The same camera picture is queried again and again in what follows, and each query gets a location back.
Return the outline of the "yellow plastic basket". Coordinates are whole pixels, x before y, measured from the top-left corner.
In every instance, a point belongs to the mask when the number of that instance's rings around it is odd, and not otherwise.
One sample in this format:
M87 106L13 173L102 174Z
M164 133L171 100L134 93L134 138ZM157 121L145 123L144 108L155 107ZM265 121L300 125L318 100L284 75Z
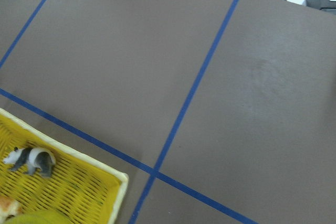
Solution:
M24 212L58 211L71 223L115 223L129 177L1 110L1 158L15 147L44 147L56 158L52 176L27 175L1 163L1 195L14 198Z

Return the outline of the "toy panda figure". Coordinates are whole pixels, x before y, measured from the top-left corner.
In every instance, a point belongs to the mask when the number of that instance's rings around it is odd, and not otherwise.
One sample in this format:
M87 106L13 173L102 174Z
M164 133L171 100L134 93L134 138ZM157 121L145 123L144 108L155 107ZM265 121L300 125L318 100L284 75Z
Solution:
M56 159L53 153L43 147L15 147L6 157L3 158L4 164L13 164L9 169L14 172L23 165L27 165L25 174L34 175L36 169L40 169L40 176L50 178Z

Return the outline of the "toy croissant bread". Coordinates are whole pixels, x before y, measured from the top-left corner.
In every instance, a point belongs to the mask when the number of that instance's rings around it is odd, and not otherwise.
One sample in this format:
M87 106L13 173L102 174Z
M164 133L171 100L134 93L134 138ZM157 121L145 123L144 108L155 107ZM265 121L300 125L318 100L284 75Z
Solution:
M17 200L1 196L1 223L4 223L10 216L18 216L22 212L22 206Z

